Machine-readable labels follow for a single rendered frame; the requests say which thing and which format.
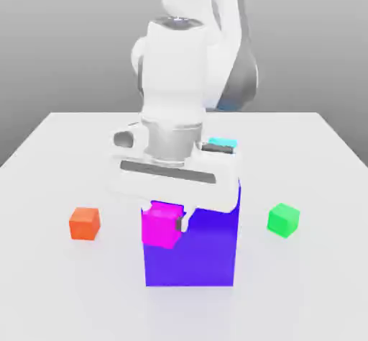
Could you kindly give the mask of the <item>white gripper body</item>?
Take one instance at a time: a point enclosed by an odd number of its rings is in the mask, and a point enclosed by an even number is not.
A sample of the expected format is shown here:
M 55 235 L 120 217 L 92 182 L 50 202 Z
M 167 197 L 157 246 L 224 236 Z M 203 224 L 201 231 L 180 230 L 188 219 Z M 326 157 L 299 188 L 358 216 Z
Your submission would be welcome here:
M 228 213 L 238 204 L 239 156 L 199 151 L 182 169 L 182 178 L 125 170 L 123 155 L 108 159 L 112 191 L 142 200 Z

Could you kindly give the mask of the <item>small magenta cube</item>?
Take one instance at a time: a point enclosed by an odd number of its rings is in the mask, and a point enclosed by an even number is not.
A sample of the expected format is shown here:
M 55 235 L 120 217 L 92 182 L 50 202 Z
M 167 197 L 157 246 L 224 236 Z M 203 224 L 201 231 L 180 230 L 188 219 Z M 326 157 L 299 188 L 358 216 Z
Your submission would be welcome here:
M 173 249 L 182 235 L 177 221 L 183 213 L 182 205 L 151 201 L 151 207 L 141 212 L 143 244 Z

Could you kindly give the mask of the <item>small orange cube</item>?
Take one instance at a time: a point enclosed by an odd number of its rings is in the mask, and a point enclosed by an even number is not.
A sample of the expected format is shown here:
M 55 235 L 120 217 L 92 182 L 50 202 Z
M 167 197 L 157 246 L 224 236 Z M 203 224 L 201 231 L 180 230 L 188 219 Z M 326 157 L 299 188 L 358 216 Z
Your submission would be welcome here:
M 100 226 L 97 208 L 77 207 L 69 219 L 70 236 L 73 240 L 95 240 Z

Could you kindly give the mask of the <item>small cyan cube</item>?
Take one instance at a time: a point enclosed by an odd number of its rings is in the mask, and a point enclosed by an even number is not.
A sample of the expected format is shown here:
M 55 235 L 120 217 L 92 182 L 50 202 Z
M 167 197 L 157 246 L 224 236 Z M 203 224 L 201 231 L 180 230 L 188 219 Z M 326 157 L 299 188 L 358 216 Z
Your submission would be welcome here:
M 222 138 L 222 137 L 210 137 L 208 139 L 208 143 L 213 144 L 213 145 L 223 146 L 223 147 L 232 147 L 232 148 L 237 147 L 236 140 Z

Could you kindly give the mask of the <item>small green cube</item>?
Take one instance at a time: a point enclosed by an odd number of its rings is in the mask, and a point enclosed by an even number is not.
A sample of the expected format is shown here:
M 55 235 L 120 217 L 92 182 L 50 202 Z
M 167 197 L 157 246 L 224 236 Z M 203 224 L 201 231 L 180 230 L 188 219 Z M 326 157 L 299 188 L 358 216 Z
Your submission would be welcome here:
M 280 203 L 270 210 L 267 228 L 283 238 L 288 238 L 298 228 L 299 218 L 298 209 Z

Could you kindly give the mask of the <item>large blue box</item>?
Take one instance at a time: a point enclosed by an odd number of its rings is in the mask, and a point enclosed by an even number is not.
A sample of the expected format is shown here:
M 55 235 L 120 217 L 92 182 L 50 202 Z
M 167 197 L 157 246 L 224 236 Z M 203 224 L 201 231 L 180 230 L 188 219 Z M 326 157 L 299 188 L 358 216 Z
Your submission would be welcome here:
M 147 286 L 232 286 L 241 203 L 228 212 L 196 209 L 173 249 L 144 245 Z

